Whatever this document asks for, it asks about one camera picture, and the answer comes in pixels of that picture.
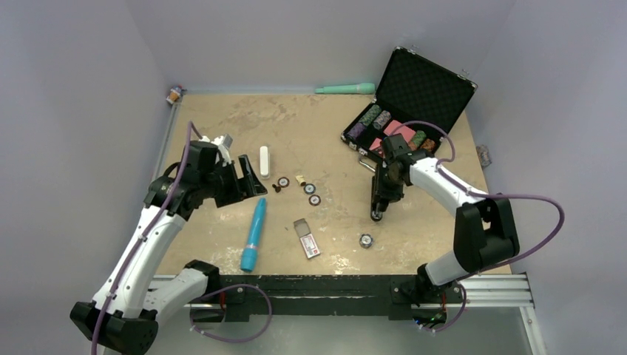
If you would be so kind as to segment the white stapler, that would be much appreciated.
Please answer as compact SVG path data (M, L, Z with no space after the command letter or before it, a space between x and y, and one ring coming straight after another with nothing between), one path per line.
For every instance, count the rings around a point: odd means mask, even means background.
M260 155L260 175L262 179L267 179L270 176L269 148L267 146L261 146L259 150L259 155Z

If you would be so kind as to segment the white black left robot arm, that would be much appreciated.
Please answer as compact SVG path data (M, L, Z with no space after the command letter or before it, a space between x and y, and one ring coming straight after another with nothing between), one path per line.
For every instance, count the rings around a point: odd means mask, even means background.
M114 270L90 301L77 302L70 312L93 354L145 354L159 327L186 303L221 301L232 292L218 267L199 260L150 289L167 249L205 200L220 208L267 194L247 155L238 157L243 173L238 177L231 142L229 135L188 141L181 160L150 183L138 225Z

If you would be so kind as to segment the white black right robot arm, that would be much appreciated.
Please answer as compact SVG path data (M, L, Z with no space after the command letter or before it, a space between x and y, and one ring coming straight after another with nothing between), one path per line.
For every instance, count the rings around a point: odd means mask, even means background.
M419 266L414 281L399 292L416 305L432 301L462 277L515 257L520 252L512 207L503 195L486 197L451 174L424 149L413 151L402 135L385 138L384 160L372 179L370 217L380 221L404 188L423 189L455 219L453 248Z

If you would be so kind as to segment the staples cardboard box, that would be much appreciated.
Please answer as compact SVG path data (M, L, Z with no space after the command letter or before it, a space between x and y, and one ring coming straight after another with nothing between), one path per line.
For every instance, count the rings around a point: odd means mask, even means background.
M294 230L305 252L305 256L308 259L312 259L321 254L320 248L318 247L306 219L301 218L294 221Z

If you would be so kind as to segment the pink card deck lower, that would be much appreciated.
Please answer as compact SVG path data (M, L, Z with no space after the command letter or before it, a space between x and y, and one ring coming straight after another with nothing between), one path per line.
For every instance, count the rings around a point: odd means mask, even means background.
M376 138L370 145L369 150L377 154L382 153L382 139Z

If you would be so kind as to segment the pink card deck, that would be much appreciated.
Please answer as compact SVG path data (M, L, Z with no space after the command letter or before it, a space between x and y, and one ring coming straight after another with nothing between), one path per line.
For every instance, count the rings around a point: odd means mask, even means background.
M370 145L369 150L377 154L382 153L382 139L376 138Z
M387 136L401 134L406 141L410 141L416 134L416 131L408 126L404 126L397 120L392 120L384 129L384 134Z

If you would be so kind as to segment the brown poker chip upper left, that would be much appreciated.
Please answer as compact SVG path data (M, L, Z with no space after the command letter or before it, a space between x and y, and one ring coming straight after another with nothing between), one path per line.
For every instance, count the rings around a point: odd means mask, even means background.
M278 187L280 187L281 189L288 187L290 184L290 180L287 177L280 177L277 180L277 185Z

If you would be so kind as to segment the pink card deck upper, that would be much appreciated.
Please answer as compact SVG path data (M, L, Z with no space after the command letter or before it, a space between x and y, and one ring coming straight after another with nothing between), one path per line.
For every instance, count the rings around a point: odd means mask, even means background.
M401 134L406 141L410 141L416 134L416 131L408 126L404 126L397 120L392 120L384 129L384 134L387 136Z

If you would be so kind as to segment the small beige block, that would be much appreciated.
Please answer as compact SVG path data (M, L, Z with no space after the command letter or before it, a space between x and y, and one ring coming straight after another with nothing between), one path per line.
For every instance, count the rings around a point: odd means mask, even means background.
M306 181L305 181L305 179L304 179L304 177L302 175L296 175L295 179L296 179L297 183L300 186L305 186L306 185Z

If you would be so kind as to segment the teal poker chip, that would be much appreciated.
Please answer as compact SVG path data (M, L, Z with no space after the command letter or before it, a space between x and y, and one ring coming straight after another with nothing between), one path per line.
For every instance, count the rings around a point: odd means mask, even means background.
M303 186L303 191L307 194L307 195L313 195L316 192L316 187L315 185L313 185L312 183L306 183Z

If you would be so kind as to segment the blue cylindrical tool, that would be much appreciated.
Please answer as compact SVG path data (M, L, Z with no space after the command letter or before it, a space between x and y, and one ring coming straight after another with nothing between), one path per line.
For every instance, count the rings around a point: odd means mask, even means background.
M258 249L260 246L260 238L265 222L265 214L267 210L267 200L262 197L258 200L253 217L251 218L251 225L248 232L245 248L243 249L242 257L240 260L240 269L244 272L252 272L255 269Z

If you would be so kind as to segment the black poker chip case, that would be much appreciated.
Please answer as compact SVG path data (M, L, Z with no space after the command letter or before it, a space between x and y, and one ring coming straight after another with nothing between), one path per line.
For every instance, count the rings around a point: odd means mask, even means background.
M385 139L385 127L397 120L416 134L423 132L424 139L414 146L426 145L427 150L434 153L444 137L433 126L450 133L477 88L470 79L412 50L397 47L373 99L342 131L340 139L359 154L379 163L383 152L371 152L370 145L376 138Z

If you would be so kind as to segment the mint green microphone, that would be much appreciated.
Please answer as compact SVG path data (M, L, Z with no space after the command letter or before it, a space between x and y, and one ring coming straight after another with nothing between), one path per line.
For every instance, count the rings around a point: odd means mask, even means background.
M316 88L318 95L372 95L376 91L374 83L346 84Z

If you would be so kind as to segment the small patterned object right edge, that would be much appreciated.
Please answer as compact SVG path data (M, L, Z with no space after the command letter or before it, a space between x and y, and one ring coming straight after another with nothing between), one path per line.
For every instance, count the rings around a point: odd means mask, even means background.
M475 150L477 152L477 156L482 169L485 169L492 164L492 158L489 148L487 146L479 145L476 146Z

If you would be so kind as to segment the small colourful toy figure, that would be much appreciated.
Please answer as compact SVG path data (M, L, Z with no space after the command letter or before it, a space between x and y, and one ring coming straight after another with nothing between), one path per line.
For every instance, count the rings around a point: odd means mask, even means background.
M185 94L186 90L181 85L176 85L170 88L169 94L166 96L166 101L170 105L177 103Z

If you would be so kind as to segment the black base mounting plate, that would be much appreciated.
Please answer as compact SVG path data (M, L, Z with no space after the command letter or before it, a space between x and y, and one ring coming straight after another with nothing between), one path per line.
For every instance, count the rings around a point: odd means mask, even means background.
M415 283L413 274L223 275L209 288L221 290L224 297L203 294L187 304L225 311L228 322L247 322L252 315L268 313L412 320L462 300L455 286L420 294Z

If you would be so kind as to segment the aluminium frame rail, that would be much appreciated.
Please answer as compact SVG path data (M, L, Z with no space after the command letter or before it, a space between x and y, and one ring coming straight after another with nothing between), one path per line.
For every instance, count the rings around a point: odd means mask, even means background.
M404 197L391 203L382 220L370 219L370 191L376 168L364 165L364 155L351 149L340 134L372 98L363 95L187 95L173 107L178 115L171 143L198 141L229 134L229 149L238 177L243 173L239 155L247 155L253 170L268 190L224 207L212 199L196 209L167 249L153 277L152 291L174 279L192 260L212 264L220 275L392 275L413 274L419 266L438 259L453 248L454 217L423 189L404 188ZM270 176L260 175L261 146L269 148ZM487 185L475 153L475 142L465 112L434 153L451 174L484 192ZM183 151L172 147L161 155L157 176L181 160ZM308 202L296 179L316 187L318 206ZM280 177L290 180L276 193ZM267 200L265 222L255 269L240 269L256 204ZM321 254L305 256L294 221L306 219ZM361 234L373 245L362 248ZM530 308L528 279L502 274L491 266L452 283L462 300L437 310L454 308Z

